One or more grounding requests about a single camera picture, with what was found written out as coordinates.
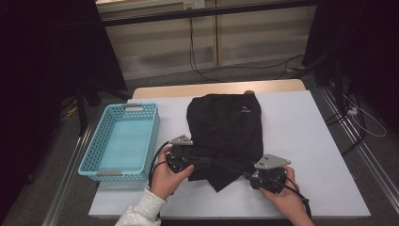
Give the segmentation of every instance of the black garment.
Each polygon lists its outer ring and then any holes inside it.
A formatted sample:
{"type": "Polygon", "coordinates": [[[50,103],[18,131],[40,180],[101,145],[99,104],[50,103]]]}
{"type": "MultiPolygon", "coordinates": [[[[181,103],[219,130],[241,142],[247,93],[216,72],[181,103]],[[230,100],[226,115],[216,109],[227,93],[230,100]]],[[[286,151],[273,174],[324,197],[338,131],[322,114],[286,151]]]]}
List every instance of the black garment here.
{"type": "Polygon", "coordinates": [[[209,94],[194,98],[187,121],[192,154],[211,157],[211,167],[195,170],[190,181],[208,180],[220,191],[263,156],[261,107],[254,94],[209,94]]]}

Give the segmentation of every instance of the person's left hand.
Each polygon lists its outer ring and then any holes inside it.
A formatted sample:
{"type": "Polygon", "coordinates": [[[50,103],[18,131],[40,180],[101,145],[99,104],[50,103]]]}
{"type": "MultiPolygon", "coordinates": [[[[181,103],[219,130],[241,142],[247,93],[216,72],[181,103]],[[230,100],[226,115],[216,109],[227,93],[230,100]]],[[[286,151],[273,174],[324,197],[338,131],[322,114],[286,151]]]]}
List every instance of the person's left hand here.
{"type": "Polygon", "coordinates": [[[163,200],[166,200],[171,194],[173,194],[179,184],[194,170],[193,165],[179,173],[174,173],[170,170],[168,164],[165,162],[167,160],[166,152],[169,150],[170,147],[165,147],[161,153],[159,153],[158,162],[155,166],[159,163],[160,165],[156,167],[152,176],[151,192],[163,200]]]}

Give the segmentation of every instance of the white sleeve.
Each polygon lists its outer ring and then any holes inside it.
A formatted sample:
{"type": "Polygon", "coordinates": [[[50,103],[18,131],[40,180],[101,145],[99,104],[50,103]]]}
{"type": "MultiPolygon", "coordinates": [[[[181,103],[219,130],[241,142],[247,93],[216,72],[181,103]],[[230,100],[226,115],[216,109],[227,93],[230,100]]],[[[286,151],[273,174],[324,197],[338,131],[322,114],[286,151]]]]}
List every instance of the white sleeve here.
{"type": "Polygon", "coordinates": [[[115,226],[159,226],[161,225],[161,219],[157,215],[166,203],[165,200],[152,194],[148,189],[144,189],[144,195],[140,202],[135,206],[129,205],[115,226]]]}

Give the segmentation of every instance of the white table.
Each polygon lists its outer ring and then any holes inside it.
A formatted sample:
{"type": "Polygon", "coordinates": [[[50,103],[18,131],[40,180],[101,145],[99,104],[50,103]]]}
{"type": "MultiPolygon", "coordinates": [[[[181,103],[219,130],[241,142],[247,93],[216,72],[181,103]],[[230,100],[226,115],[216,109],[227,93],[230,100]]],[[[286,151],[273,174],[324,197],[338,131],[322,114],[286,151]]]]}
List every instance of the white table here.
{"type": "MultiPolygon", "coordinates": [[[[262,108],[263,146],[291,160],[301,193],[315,218],[362,218],[370,212],[337,149],[311,94],[285,91],[257,94],[262,108]]],[[[161,118],[156,147],[186,134],[185,113],[192,97],[135,99],[156,102],[161,118]]],[[[147,183],[101,182],[89,215],[118,218],[140,199],[147,183]]],[[[184,181],[161,212],[162,218],[282,218],[276,208],[239,178],[216,193],[207,181],[184,181]]]]}

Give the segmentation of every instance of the basket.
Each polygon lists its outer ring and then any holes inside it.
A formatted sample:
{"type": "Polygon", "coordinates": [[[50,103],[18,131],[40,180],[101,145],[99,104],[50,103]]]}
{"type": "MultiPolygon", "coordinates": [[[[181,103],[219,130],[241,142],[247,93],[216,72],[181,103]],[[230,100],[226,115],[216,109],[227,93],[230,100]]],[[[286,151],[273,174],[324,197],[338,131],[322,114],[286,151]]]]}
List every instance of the basket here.
{"type": "Polygon", "coordinates": [[[78,173],[94,181],[146,181],[159,127],[156,104],[106,107],[78,173]]]}

